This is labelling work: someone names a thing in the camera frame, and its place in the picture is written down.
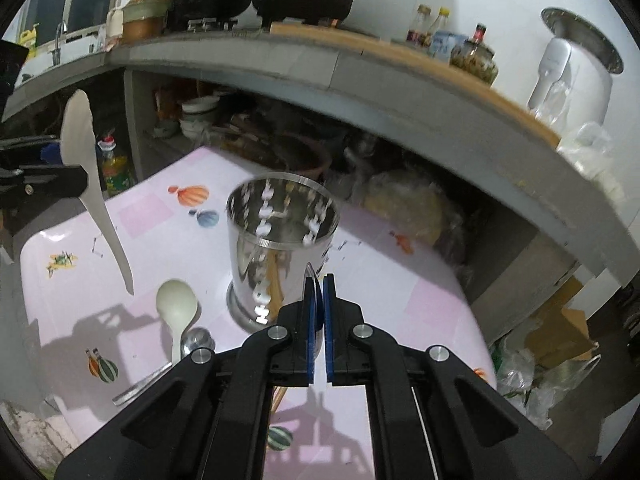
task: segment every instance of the table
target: table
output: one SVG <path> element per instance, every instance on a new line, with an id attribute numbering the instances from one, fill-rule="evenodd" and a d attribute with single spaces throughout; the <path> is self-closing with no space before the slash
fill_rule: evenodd
<path id="1" fill-rule="evenodd" d="M 107 201 L 135 296 L 127 294 L 86 212 L 25 244 L 22 287 L 39 342 L 34 366 L 81 442 L 119 411 L 114 396 L 170 360 L 170 334 L 155 304 L 165 280 L 191 285 L 200 303 L 196 324 L 209 328 L 216 351 L 247 338 L 225 303 L 231 281 L 225 203 L 251 176 L 229 156 L 200 148 Z M 191 214 L 175 192 L 189 186 L 209 191 Z M 211 211 L 220 220 L 207 213 L 201 224 L 198 213 Z M 343 205 L 322 272 L 334 273 L 338 296 L 360 304 L 365 320 L 400 344 L 443 344 L 495 387 L 491 359 L 453 272 L 431 248 L 414 244 L 407 251 L 391 231 L 387 222 Z M 324 370 L 324 352 L 316 370 Z M 363 386 L 333 388 L 317 373 L 312 387 L 289 389 L 272 423 L 290 429 L 294 441 L 284 452 L 267 453 L 265 478 L 373 478 Z"/>

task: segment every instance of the metal cup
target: metal cup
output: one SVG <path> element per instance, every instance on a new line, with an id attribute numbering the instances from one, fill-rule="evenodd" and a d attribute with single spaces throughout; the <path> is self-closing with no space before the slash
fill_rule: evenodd
<path id="1" fill-rule="evenodd" d="M 259 330 L 275 322 L 283 305 L 302 298 L 306 264 L 320 271 L 340 213 L 313 180 L 268 173 L 231 193 L 226 217 L 233 272 L 228 307 L 245 328 Z"/>

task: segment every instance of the white spoon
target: white spoon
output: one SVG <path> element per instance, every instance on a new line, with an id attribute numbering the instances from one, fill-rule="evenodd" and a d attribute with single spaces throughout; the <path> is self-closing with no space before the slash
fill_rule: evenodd
<path id="1" fill-rule="evenodd" d="M 127 292 L 133 296 L 131 267 L 102 198 L 98 162 L 95 158 L 93 120 L 89 99 L 82 90 L 77 90 L 66 103 L 60 130 L 60 155 L 65 164 L 82 166 L 86 171 L 87 186 L 80 195 L 80 200 L 107 240 L 120 268 Z"/>
<path id="2" fill-rule="evenodd" d="M 161 319 L 171 330 L 174 339 L 172 345 L 172 365 L 182 358 L 180 342 L 182 333 L 187 329 L 198 311 L 198 299 L 191 287 L 180 280 L 164 282 L 156 294 L 156 309 Z"/>

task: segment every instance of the yellow bottle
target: yellow bottle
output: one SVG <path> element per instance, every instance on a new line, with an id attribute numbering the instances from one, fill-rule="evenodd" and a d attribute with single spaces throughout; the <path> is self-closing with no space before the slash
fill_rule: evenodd
<path id="1" fill-rule="evenodd" d="M 113 137 L 106 137 L 98 142 L 98 146 L 102 150 L 102 174 L 109 196 L 115 196 L 133 187 L 134 181 L 129 170 L 129 159 L 120 150 L 116 150 L 116 142 Z"/>
<path id="2" fill-rule="evenodd" d="M 38 32 L 36 31 L 36 27 L 38 25 L 40 24 L 34 23 L 31 30 L 22 31 L 20 34 L 20 38 L 18 38 L 18 45 L 29 49 L 29 55 L 27 56 L 27 59 L 32 59 L 36 56 L 36 40 L 38 39 Z"/>

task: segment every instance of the wok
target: wok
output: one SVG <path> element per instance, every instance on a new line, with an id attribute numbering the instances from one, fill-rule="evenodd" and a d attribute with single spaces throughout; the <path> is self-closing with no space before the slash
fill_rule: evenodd
<path id="1" fill-rule="evenodd" d="M 248 9 L 251 0 L 174 0 L 175 21 L 218 18 L 229 20 Z"/>

